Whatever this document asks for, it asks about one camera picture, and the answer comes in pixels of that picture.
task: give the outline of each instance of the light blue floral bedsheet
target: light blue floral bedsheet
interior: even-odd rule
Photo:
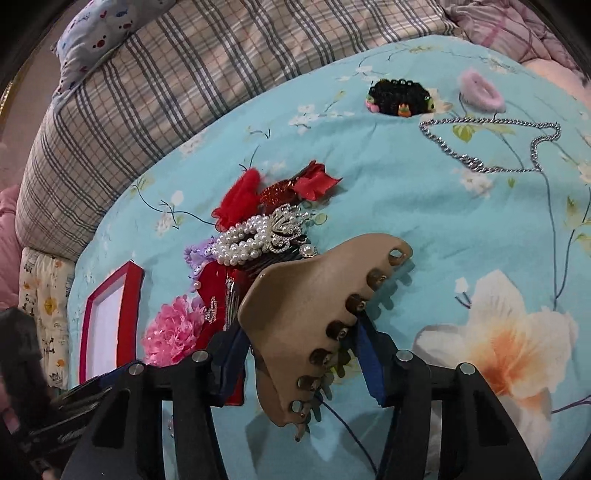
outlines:
[[[468,67],[505,96],[508,109],[499,117],[561,124],[562,137],[538,148],[542,173],[474,173],[422,135],[420,117],[374,114],[363,104],[372,82],[403,77],[434,89],[436,118],[479,116],[459,101],[457,77]],[[433,131],[461,153],[509,168],[530,166],[530,142],[540,135],[491,124]],[[72,380],[86,298],[112,271],[130,258],[145,269],[139,337],[163,303],[188,292],[183,248],[215,234],[194,216],[211,220],[240,165],[252,163],[270,184],[316,159],[343,177],[319,206],[327,222],[310,230],[320,251],[376,231],[414,248],[413,268],[368,307],[378,330],[431,363],[473,362],[544,479],[557,479],[591,432],[584,403],[591,393],[590,135],[589,112],[562,90],[455,38],[386,45],[292,80],[166,156],[105,216],[76,265],[68,305]],[[272,425],[256,400],[253,368],[249,358],[245,405],[213,413],[230,479],[373,478],[325,409],[299,444],[293,429]],[[345,370],[330,405],[378,463],[391,412],[370,398],[355,361]]]

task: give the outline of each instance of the red feather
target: red feather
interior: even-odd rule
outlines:
[[[232,186],[222,200],[221,205],[212,212],[217,218],[216,229],[225,232],[238,222],[245,222],[258,213],[260,197],[257,193],[261,183],[261,174],[250,168]]]

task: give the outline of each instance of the pink fabric flower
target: pink fabric flower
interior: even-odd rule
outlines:
[[[179,363],[196,350],[204,323],[204,306],[198,297],[191,304],[187,296],[164,304],[141,339],[144,361],[157,367]]]

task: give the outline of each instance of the printed pillowcase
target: printed pillowcase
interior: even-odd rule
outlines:
[[[67,390],[69,339],[66,306],[74,264],[42,254],[32,248],[22,251],[18,306],[37,324],[41,365],[50,387]]]
[[[167,12],[176,0],[90,0],[64,30],[53,50],[60,60],[54,107],[63,104],[104,56],[127,36]]]

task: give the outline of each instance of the black beaded hair tie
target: black beaded hair tie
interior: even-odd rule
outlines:
[[[373,113],[413,116],[435,110],[431,95],[420,83],[381,79],[369,89],[365,105]]]

